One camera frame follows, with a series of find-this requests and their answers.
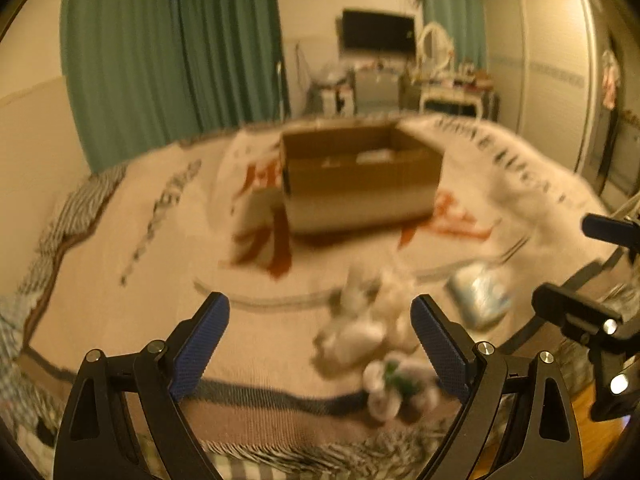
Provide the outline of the cream printed blanket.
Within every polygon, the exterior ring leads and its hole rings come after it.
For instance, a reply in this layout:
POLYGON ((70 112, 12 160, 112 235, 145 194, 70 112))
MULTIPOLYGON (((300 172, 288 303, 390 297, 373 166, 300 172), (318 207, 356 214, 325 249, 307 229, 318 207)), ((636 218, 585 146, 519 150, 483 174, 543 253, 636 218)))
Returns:
POLYGON ((445 425, 458 407, 446 396, 376 422, 359 367, 321 362, 316 339, 336 315, 351 266, 369 284, 399 272, 410 280, 405 300, 429 294, 457 320, 448 278, 483 263, 511 296, 488 339, 513 342, 526 356, 561 343, 556 330, 532 326, 538 285, 567 282, 595 294, 629 271, 613 245, 582 234, 582 218, 603 209, 590 186, 513 133, 442 114, 401 128, 444 154, 434 214, 346 234, 292 232, 277 131, 133 162, 93 233, 61 250, 53 288, 25 325, 18 366, 65 402, 89 350, 138 351, 222 292, 229 324, 182 402, 194 434, 213 450, 340 454, 445 425))

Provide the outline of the white green plush toy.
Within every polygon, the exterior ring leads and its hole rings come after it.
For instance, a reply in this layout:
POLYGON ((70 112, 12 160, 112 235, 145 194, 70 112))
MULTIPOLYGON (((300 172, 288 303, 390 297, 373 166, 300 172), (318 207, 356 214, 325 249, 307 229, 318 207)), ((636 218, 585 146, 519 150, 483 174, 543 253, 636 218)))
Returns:
POLYGON ((390 422, 403 408, 431 411, 440 401, 438 379, 431 361, 392 351, 371 361, 362 372, 369 414, 377 422, 390 422))

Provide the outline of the brown cardboard box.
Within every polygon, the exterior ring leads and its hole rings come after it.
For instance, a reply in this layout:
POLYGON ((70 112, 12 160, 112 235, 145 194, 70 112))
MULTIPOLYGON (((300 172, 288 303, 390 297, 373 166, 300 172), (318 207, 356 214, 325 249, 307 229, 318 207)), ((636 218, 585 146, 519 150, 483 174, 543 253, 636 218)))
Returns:
POLYGON ((435 208, 444 150, 397 122, 287 131, 283 203, 297 235, 420 219, 435 208))

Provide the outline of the small green curtain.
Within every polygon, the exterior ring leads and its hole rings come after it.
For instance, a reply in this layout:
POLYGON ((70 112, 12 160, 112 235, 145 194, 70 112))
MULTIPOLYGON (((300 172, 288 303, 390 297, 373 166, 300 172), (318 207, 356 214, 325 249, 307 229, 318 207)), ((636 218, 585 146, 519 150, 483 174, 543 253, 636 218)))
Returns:
POLYGON ((423 0, 424 24, 442 25, 454 40, 456 60, 486 67, 486 34, 482 0, 423 0))

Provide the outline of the white dressing table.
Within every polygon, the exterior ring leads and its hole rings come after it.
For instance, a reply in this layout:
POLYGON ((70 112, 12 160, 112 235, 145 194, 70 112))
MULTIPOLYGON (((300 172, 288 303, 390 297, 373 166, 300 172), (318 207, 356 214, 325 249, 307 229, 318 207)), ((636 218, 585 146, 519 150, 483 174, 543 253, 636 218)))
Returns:
POLYGON ((500 98, 491 76, 481 70, 469 82, 462 79, 421 80, 409 75, 399 78, 399 103, 402 110, 420 114, 445 113, 496 122, 500 98))

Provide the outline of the light blue tissue pack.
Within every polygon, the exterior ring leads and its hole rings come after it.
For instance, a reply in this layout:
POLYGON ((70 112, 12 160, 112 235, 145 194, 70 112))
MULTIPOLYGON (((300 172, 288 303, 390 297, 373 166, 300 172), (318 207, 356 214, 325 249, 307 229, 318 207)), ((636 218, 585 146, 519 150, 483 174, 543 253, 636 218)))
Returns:
POLYGON ((471 330, 488 330, 499 323, 512 306, 502 281, 485 263, 472 263, 457 270, 448 278, 446 287, 464 325, 471 330))

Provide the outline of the checkered bed sheet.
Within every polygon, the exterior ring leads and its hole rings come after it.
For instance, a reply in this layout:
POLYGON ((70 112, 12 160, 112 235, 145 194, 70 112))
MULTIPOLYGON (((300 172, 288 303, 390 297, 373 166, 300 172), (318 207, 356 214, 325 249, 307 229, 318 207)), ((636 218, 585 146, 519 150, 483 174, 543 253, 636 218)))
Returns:
POLYGON ((26 276, 14 294, 1 298, 1 427, 38 479, 52 477, 53 446, 44 443, 37 430, 57 430, 63 405, 18 367, 27 319, 48 302, 63 256, 94 232, 126 169, 121 164, 93 174, 56 206, 26 276))

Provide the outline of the white sliding wardrobe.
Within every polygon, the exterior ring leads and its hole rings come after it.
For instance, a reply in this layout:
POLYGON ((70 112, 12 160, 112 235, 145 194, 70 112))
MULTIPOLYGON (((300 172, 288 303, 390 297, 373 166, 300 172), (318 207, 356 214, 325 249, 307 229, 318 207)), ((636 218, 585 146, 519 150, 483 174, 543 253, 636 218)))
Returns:
POLYGON ((498 123, 579 174, 600 108, 589 0, 482 1, 498 123))

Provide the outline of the white soft cloth pile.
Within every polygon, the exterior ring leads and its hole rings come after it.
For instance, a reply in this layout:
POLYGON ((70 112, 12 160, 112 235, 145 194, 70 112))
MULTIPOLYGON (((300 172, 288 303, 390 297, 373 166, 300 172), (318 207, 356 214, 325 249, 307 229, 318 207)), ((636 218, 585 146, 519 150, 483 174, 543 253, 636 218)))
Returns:
POLYGON ((419 341, 410 306, 417 291, 418 281, 402 266, 373 269, 353 263, 332 318, 314 338, 314 365, 320 374, 349 374, 390 351, 415 352, 419 341))

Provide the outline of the black wall television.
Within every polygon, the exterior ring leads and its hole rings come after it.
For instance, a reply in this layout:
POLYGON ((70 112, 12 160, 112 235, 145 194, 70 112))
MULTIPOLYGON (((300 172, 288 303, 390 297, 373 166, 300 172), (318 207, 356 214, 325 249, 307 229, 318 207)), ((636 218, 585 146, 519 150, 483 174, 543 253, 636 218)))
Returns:
POLYGON ((344 48, 349 50, 416 53, 416 26, 409 15, 345 9, 342 38, 344 48))

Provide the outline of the large green curtain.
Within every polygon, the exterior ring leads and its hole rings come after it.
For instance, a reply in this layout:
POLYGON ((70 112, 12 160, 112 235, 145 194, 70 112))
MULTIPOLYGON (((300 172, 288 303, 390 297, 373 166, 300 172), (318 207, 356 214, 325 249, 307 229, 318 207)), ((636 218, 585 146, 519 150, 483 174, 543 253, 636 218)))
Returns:
POLYGON ((278 0, 62 0, 61 60, 93 171, 290 111, 278 0))

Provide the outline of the white suitcase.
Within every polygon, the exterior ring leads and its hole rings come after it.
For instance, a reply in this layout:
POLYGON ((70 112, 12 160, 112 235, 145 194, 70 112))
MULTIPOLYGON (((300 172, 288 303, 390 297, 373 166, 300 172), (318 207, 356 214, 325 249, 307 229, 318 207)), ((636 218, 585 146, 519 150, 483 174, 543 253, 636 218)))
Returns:
POLYGON ((349 86, 314 88, 309 110, 323 117, 352 117, 355 115, 354 90, 349 86))

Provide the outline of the hanging pink cloth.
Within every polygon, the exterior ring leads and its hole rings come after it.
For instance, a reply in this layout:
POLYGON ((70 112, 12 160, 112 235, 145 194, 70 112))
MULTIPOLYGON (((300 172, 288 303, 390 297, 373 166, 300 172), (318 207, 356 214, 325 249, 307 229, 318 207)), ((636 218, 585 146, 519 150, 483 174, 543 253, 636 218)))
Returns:
POLYGON ((602 54, 602 101, 607 110, 616 107, 617 89, 620 86, 620 64, 612 50, 602 54))

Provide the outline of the small grey fridge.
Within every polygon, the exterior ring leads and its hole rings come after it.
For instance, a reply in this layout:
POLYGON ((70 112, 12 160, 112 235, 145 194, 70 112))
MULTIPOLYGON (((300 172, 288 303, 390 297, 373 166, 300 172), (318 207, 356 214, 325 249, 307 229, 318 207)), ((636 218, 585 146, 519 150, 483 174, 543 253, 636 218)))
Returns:
POLYGON ((391 70, 355 70, 352 73, 356 112, 360 115, 399 110, 399 76, 391 70))

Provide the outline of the white oval vanity mirror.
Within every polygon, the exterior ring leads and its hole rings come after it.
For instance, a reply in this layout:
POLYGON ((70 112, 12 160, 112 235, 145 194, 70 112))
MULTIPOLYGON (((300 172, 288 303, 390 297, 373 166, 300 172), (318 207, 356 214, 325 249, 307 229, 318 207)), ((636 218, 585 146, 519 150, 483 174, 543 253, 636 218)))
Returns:
POLYGON ((416 40, 416 62, 423 75, 435 76, 449 70, 454 60, 454 40, 444 26, 427 23, 416 40))

